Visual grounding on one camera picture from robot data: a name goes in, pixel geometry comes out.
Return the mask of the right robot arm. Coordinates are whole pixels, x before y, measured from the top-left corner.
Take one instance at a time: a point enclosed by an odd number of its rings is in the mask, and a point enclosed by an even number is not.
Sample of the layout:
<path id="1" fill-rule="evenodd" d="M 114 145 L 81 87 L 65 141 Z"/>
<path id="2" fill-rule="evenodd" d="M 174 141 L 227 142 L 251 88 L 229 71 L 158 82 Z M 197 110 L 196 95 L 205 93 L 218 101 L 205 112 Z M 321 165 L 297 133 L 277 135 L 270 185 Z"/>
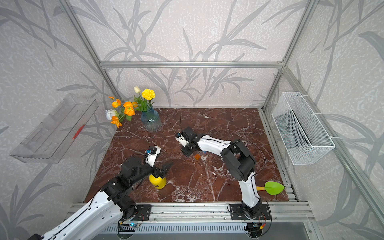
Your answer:
<path id="1" fill-rule="evenodd" d="M 190 127 L 176 133 L 176 140 L 182 145 L 181 150 L 187 157 L 196 151 L 222 157 L 231 176 L 239 182 L 246 217 L 253 220 L 260 214 L 262 200 L 257 191 L 254 170 L 257 161 L 242 141 L 215 139 L 209 135 L 197 134 Z"/>

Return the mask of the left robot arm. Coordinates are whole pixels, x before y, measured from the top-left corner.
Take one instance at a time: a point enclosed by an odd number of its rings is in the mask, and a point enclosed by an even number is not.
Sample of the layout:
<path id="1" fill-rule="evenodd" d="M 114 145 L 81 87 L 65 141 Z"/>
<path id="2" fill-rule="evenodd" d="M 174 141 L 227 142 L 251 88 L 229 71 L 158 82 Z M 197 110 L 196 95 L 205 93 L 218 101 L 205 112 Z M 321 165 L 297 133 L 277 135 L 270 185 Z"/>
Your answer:
<path id="1" fill-rule="evenodd" d="M 131 218 L 136 203 L 130 198 L 133 186 L 152 174 L 164 177 L 173 162 L 161 168 L 150 165 L 140 157 L 126 159 L 117 176 L 110 179 L 94 197 L 71 217 L 43 235 L 34 234 L 30 240 L 91 240 L 112 223 Z"/>

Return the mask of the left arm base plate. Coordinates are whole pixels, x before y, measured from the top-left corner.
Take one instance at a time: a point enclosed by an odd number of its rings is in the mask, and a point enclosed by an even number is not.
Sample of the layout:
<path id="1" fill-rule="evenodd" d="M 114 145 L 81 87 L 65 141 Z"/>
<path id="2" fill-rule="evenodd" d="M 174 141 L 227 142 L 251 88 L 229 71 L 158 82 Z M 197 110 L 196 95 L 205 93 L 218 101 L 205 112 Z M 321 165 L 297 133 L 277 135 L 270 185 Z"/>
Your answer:
<path id="1" fill-rule="evenodd" d="M 151 214 L 152 205 L 138 204 L 128 207 L 123 211 L 123 221 L 148 221 Z"/>

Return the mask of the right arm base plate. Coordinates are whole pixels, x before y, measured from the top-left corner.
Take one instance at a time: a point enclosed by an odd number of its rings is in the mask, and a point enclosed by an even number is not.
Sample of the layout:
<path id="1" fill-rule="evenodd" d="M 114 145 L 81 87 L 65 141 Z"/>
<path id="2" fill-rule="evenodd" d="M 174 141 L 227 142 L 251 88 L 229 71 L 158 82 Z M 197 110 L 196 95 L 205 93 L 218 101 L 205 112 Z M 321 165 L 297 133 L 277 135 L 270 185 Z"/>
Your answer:
<path id="1" fill-rule="evenodd" d="M 231 220 L 256 220 L 256 221 L 269 221 L 272 219 L 271 210 L 268 204 L 262 204 L 258 210 L 258 213 L 254 218 L 249 218 L 246 216 L 242 204 L 228 204 L 227 210 L 231 215 Z"/>

